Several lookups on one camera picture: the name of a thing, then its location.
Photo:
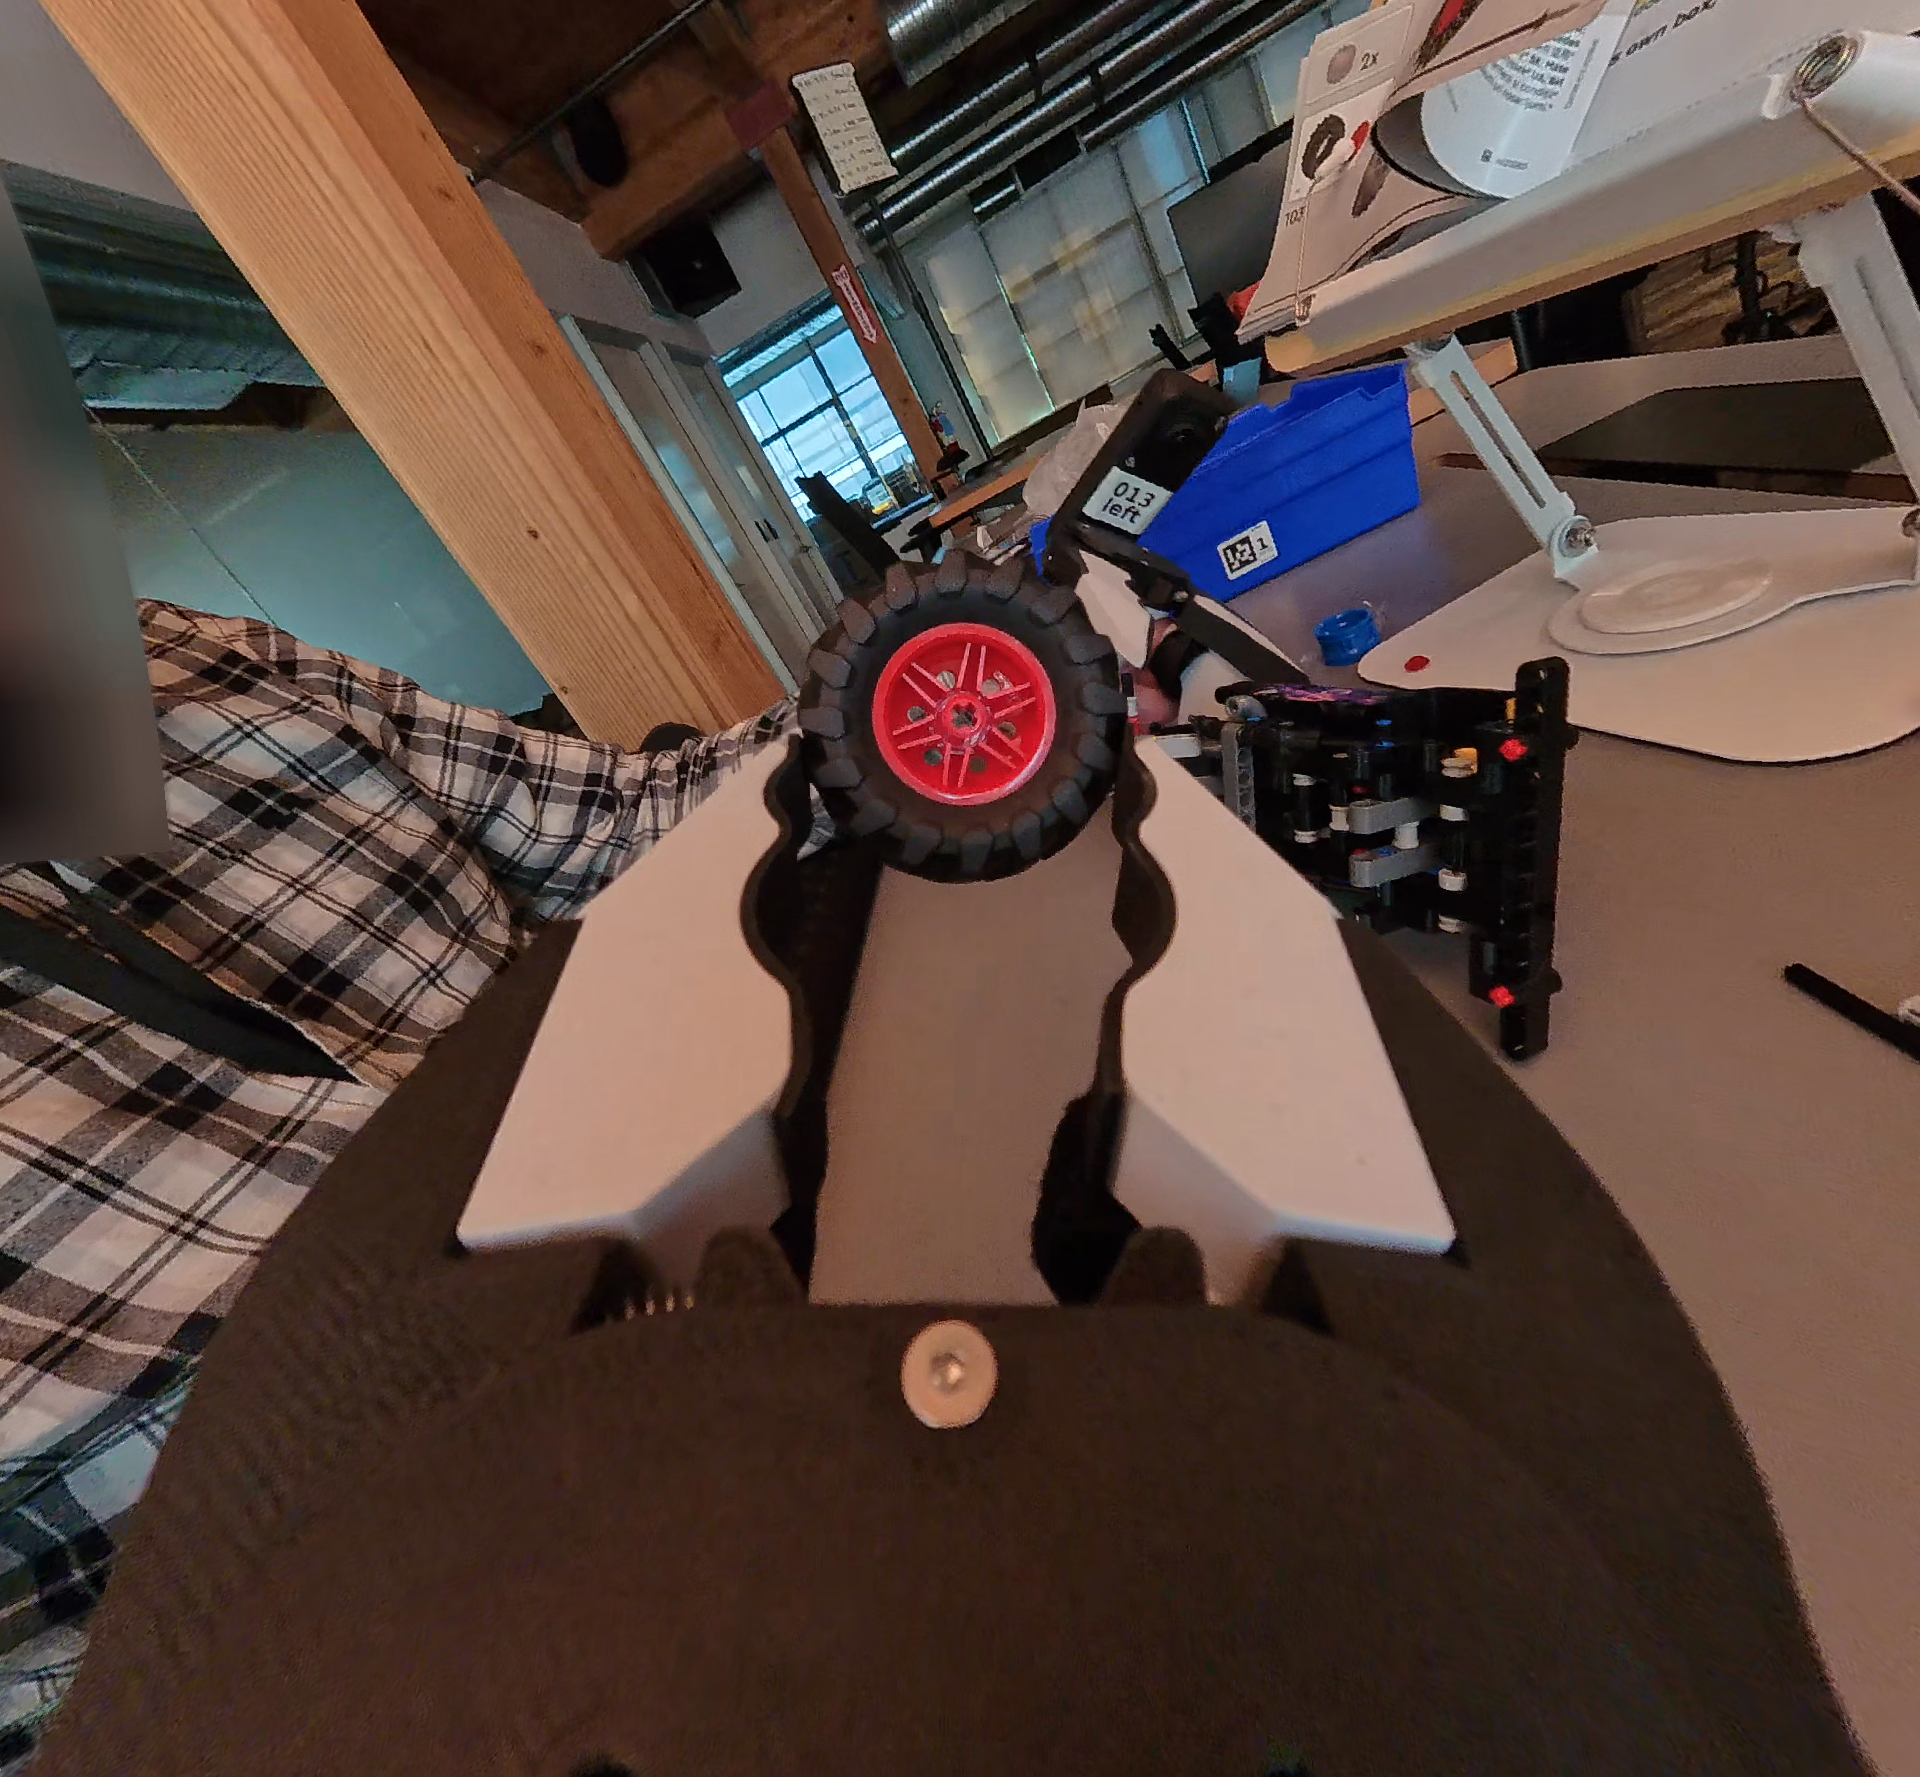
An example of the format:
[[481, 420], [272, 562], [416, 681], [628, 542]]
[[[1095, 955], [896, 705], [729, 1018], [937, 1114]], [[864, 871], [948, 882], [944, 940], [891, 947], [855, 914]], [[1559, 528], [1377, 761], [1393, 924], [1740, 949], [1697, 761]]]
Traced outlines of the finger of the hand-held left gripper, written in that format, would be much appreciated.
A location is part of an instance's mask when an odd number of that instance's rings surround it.
[[1246, 685], [1282, 685], [1282, 652], [1235, 611], [1183, 607], [1177, 630], [1202, 652], [1228, 666], [1228, 675]]

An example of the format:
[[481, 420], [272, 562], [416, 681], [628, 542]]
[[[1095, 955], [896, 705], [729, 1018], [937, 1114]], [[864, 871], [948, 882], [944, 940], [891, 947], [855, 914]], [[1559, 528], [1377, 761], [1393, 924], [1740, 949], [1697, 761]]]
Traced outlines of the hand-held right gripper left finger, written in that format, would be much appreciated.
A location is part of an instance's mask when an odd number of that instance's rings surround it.
[[463, 1247], [611, 1237], [707, 1247], [788, 1205], [776, 1107], [787, 982], [751, 947], [749, 882], [795, 824], [771, 743], [584, 911], [457, 1225]]

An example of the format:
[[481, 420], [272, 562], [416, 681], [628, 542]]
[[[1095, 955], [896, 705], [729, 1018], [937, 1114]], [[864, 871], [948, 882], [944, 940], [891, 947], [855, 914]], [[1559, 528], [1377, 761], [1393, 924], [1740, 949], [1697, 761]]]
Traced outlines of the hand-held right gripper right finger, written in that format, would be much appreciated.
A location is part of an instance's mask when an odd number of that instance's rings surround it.
[[1444, 1257], [1444, 1199], [1335, 906], [1147, 738], [1109, 802], [1113, 932], [1088, 1091], [1052, 1141], [1035, 1264], [1095, 1300], [1129, 1243], [1175, 1230], [1210, 1300], [1293, 1241]]

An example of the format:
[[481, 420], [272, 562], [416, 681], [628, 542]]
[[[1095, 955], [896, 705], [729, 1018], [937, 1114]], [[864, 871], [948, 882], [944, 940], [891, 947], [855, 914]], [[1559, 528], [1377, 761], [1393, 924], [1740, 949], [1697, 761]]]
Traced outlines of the blue black toy monster truck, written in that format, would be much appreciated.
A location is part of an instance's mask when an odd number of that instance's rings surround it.
[[1226, 685], [1149, 732], [1343, 917], [1460, 942], [1505, 1058], [1548, 1051], [1568, 662], [1502, 687]]

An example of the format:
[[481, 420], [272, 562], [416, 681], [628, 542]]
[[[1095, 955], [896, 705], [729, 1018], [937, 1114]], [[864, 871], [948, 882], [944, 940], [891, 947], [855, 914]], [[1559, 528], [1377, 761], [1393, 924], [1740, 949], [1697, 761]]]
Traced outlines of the black toy wheel red rim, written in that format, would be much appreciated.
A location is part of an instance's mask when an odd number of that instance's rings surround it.
[[835, 833], [948, 885], [1067, 849], [1130, 730], [1111, 642], [1026, 553], [891, 567], [815, 642], [797, 706]]

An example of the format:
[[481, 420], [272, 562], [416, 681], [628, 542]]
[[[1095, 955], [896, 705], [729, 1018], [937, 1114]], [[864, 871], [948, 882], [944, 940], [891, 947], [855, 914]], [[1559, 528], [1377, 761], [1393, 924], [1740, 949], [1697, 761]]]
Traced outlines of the person's left forearm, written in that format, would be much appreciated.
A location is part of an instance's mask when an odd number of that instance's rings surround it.
[[245, 617], [136, 603], [179, 836], [478, 870], [525, 920], [573, 914], [756, 753], [797, 703], [674, 749], [540, 732]]

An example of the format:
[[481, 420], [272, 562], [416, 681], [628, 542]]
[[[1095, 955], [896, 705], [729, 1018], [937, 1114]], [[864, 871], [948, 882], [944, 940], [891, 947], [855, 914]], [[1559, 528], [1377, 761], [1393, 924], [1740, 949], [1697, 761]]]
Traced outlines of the blue plastic bin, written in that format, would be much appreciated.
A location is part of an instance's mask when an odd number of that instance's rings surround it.
[[1293, 384], [1256, 404], [1143, 532], [1147, 553], [1230, 601], [1420, 499], [1405, 364]]

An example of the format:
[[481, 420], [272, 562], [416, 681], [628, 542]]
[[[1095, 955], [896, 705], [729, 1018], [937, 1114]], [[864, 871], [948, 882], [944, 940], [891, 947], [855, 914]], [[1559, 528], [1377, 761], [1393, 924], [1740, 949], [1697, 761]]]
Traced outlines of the large window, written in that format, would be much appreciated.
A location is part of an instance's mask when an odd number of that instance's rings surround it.
[[725, 383], [753, 437], [800, 513], [809, 475], [835, 493], [894, 518], [922, 492], [918, 461], [843, 316], [823, 310], [741, 346], [720, 360]]

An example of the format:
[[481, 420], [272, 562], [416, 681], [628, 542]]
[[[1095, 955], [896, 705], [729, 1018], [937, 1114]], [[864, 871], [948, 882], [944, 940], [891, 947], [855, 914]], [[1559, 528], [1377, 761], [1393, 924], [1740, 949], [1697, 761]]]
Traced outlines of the hanging white sign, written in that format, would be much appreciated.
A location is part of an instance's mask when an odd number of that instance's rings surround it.
[[852, 62], [797, 71], [788, 86], [821, 143], [839, 195], [899, 178]]

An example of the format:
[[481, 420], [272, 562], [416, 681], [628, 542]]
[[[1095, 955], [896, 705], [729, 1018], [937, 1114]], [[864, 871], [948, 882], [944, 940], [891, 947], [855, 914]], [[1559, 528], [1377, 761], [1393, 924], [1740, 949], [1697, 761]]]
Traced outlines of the plaid shirt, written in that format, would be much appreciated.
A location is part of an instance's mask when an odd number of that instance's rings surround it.
[[201, 1358], [325, 1164], [525, 943], [631, 845], [442, 819], [181, 833], [4, 871], [4, 920], [132, 926], [191, 1007], [263, 1004], [290, 1073], [4, 967], [4, 1773], [80, 1671]]

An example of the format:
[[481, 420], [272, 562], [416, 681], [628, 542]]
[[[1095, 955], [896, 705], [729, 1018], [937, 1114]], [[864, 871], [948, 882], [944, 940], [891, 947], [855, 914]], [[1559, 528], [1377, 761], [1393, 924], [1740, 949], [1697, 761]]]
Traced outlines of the long black toy axle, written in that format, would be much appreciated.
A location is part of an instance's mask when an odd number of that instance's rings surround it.
[[1810, 996], [1832, 1016], [1869, 1032], [1876, 1040], [1918, 1058], [1918, 996], [1897, 1007], [1883, 1007], [1832, 980], [1803, 961], [1789, 961], [1783, 979], [1795, 993]]

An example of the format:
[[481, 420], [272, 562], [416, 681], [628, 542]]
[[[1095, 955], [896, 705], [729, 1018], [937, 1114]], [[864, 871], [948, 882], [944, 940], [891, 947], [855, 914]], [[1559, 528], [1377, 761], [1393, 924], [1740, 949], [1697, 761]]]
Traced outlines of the instruction booklet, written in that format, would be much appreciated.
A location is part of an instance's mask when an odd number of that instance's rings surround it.
[[1376, 0], [1302, 66], [1239, 335], [1296, 325], [1335, 278], [1832, 31], [1917, 35], [1917, 0]]

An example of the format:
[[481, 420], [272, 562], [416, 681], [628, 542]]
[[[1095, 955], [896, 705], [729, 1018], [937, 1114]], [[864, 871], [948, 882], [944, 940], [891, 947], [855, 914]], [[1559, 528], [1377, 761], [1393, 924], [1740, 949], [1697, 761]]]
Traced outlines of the wooden ceiling beam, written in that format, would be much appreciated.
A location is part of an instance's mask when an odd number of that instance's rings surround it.
[[40, 0], [590, 737], [792, 689], [356, 0]]

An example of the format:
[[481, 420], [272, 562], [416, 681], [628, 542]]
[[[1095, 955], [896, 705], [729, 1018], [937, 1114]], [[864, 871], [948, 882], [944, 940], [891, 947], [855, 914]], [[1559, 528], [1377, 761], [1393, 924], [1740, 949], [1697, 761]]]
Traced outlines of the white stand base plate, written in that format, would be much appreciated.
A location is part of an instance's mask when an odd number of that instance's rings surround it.
[[[1391, 638], [1374, 683], [1496, 685], [1572, 660], [1588, 728], [1748, 764], [1917, 730], [1917, 508], [1593, 524], [1524, 440], [1457, 329], [1742, 230], [1799, 247], [1907, 478], [1917, 294], [1876, 195], [1917, 199], [1918, 41], [1842, 31], [1412, 250], [1324, 284], [1263, 339], [1280, 372], [1405, 349], [1538, 549]], [[1419, 678], [1405, 660], [1426, 652]]]

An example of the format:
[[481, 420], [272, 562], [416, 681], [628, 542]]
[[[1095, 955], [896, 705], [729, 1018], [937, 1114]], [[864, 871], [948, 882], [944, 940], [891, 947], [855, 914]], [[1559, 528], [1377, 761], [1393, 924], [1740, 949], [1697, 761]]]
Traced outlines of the black wall speaker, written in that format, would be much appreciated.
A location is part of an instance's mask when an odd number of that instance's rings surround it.
[[709, 216], [683, 216], [638, 239], [628, 263], [661, 307], [689, 320], [741, 293], [741, 278]]

